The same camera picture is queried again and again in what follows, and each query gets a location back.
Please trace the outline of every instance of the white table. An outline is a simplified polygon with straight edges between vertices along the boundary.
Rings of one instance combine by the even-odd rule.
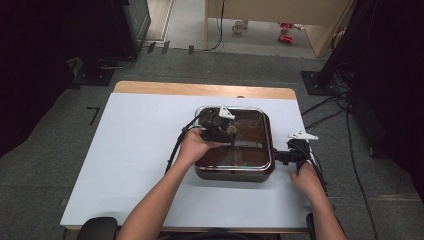
[[[295,99],[169,94],[111,94],[61,225],[79,229],[88,219],[100,216],[115,217],[122,225],[163,176],[181,128],[198,107],[224,104],[262,109],[270,118],[278,150],[287,149],[289,133],[304,130]],[[163,230],[219,227],[238,232],[305,232],[311,208],[291,184],[289,172],[294,170],[295,165],[277,162],[266,182],[248,183],[204,180],[192,168],[177,192]]]

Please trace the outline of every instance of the cable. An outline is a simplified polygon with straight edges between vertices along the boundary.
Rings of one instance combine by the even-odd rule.
[[[168,164],[165,169],[165,173],[168,172],[168,170],[171,168],[172,162],[174,161],[175,154],[178,150],[178,147],[180,146],[181,142],[184,139],[185,134],[192,128],[193,123],[199,119],[201,116],[203,116],[206,113],[210,113],[211,111],[214,111],[215,109],[209,110],[209,111],[203,111],[199,115],[193,118],[193,120],[190,121],[182,130],[181,134],[178,136],[177,142],[175,143],[174,149],[172,150],[171,156],[169,157]]]
[[[301,115],[303,116],[303,115],[307,114],[308,112],[310,112],[310,111],[312,111],[312,110],[314,110],[314,109],[316,109],[316,108],[320,107],[321,105],[323,105],[323,104],[325,104],[325,103],[334,102],[334,101],[339,101],[339,100],[341,100],[341,99],[342,99],[342,100],[346,100],[346,98],[345,98],[345,97],[342,97],[344,94],[347,94],[347,92],[343,92],[343,93],[340,93],[339,95],[336,95],[336,96],[332,96],[332,97],[326,98],[324,101],[322,101],[322,102],[320,102],[320,103],[318,103],[318,104],[315,104],[314,106],[312,106],[312,107],[310,107],[309,109],[307,109],[306,111],[304,111]]]
[[[378,240],[377,229],[375,227],[374,218],[373,218],[372,213],[371,213],[371,209],[370,209],[370,206],[369,206],[369,203],[368,203],[367,195],[365,194],[364,187],[362,186],[361,180],[359,179],[358,170],[356,169],[356,163],[355,163],[355,159],[354,159],[354,155],[353,155],[352,134],[351,134],[351,131],[350,131],[350,123],[349,123],[349,112],[346,112],[346,124],[347,124],[347,132],[348,132],[348,135],[349,135],[350,157],[351,157],[351,160],[352,160],[353,171],[355,172],[356,181],[358,182],[359,188],[361,189],[361,193],[362,193],[362,197],[363,197],[364,202],[365,202],[365,206],[367,207],[368,215],[369,215],[370,220],[371,220],[372,230],[374,232],[374,237],[375,237],[376,240]]]
[[[318,121],[316,121],[316,122],[314,122],[314,123],[310,124],[309,126],[305,127],[305,130],[306,130],[306,129],[310,129],[310,128],[314,128],[314,127],[316,127],[316,126],[320,125],[321,123],[323,123],[324,121],[326,121],[326,120],[328,120],[328,119],[330,119],[330,118],[332,118],[332,117],[334,117],[334,116],[336,116],[336,115],[340,114],[340,113],[341,113],[341,112],[343,112],[343,111],[346,111],[346,110],[345,110],[345,109],[342,109],[342,110],[340,110],[340,111],[338,111],[338,112],[336,112],[336,113],[334,113],[334,114],[331,114],[330,116],[324,117],[324,118],[322,118],[322,119],[320,119],[320,120],[318,120]]]
[[[336,77],[334,83],[338,87],[340,92],[350,92],[350,83],[352,78],[346,74],[345,71],[337,70],[335,72]]]
[[[347,101],[347,103],[348,103],[348,106],[347,106],[347,107],[344,107],[344,106],[342,106],[342,105],[340,104],[340,101],[337,101],[337,105],[339,106],[339,108],[341,108],[341,109],[343,109],[343,110],[346,110],[346,111],[350,111],[350,110],[352,109],[352,107],[351,107],[351,105],[350,105],[350,102],[349,102],[349,101]]]
[[[186,50],[187,50],[187,48],[173,48],[173,47],[168,47],[168,49],[172,49],[172,50],[184,50],[184,51],[186,51]],[[206,50],[204,50],[204,49],[199,49],[199,48],[195,48],[195,49],[194,49],[194,51],[195,51],[195,52],[205,52]]]
[[[321,172],[321,174],[322,174],[321,161],[318,159],[318,156],[317,156],[315,153],[313,153],[312,151],[310,151],[310,153],[312,153],[312,155],[314,155],[314,159],[316,159],[316,160],[317,160],[317,162],[318,162],[318,166],[319,166],[319,171],[320,171],[320,172]]]
[[[213,48],[211,48],[211,49],[205,49],[206,52],[213,51],[213,50],[217,49],[219,47],[219,45],[221,45],[221,43],[223,44],[223,41],[222,41],[222,19],[224,18],[224,7],[225,7],[225,0],[222,0],[222,7],[221,7],[221,27],[220,28],[218,27],[219,32],[220,32],[220,36],[219,36],[218,42],[215,44],[215,46]]]
[[[99,63],[100,61],[104,61],[106,59],[99,59],[97,60],[97,62]],[[106,69],[106,70],[115,70],[115,69],[123,69],[128,67],[132,62],[134,62],[134,58],[131,58],[131,61],[123,66],[116,66],[116,67],[100,67],[101,69]]]

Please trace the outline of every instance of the person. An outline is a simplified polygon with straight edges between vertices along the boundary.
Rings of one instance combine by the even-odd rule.
[[[190,166],[206,151],[220,146],[217,142],[203,141],[201,133],[202,130],[198,128],[186,133],[175,163],[131,211],[117,240],[157,239],[175,194]],[[291,173],[290,177],[312,205],[317,239],[346,239],[314,168],[310,164],[304,164],[299,174]]]

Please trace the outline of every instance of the floor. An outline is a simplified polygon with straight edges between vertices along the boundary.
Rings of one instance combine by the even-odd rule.
[[[156,42],[157,46],[163,46],[169,41],[170,48],[188,49],[193,46],[196,50],[211,49],[220,39],[220,19],[208,19],[208,41],[204,46],[204,14],[205,1],[193,0],[151,0],[149,9],[152,18],[152,26],[147,33],[146,45]],[[156,27],[156,22],[163,23],[169,20],[167,28],[163,24]],[[234,34],[232,27],[235,20],[222,21],[222,44],[216,52],[269,55],[296,58],[316,58],[309,43],[305,31],[291,28],[285,35],[293,38],[291,43],[280,42],[281,27],[279,23],[249,21],[248,28],[241,34]],[[328,59],[331,55],[329,49],[321,57]]]
[[[149,0],[153,4],[165,0]],[[202,49],[204,1],[174,0],[168,28],[158,31],[157,45],[170,41],[166,54],[143,49],[133,64],[115,71],[108,87],[67,89],[43,117],[31,136],[0,159],[0,239],[61,239],[60,220],[79,171],[96,133],[114,85],[121,80],[223,84],[291,88],[303,112],[325,99],[307,94],[300,71],[319,71],[326,58],[317,59],[301,30],[291,45],[276,41],[278,24],[249,23],[241,38],[232,36],[233,21],[223,22],[224,45],[213,52],[188,54],[188,46]],[[167,9],[162,5],[157,9]],[[163,29],[166,21],[159,23]],[[209,20],[209,47],[216,43],[216,20]],[[93,110],[100,109],[93,118]],[[335,102],[303,117],[305,126],[338,111]],[[367,139],[354,114],[340,114],[309,133],[321,160],[329,198],[349,239],[375,239],[350,155],[346,120],[351,120],[353,152],[379,239],[423,239],[424,208],[408,173],[390,159],[372,159]],[[76,240],[68,231],[66,240]],[[283,234],[286,240],[306,240],[307,234]]]

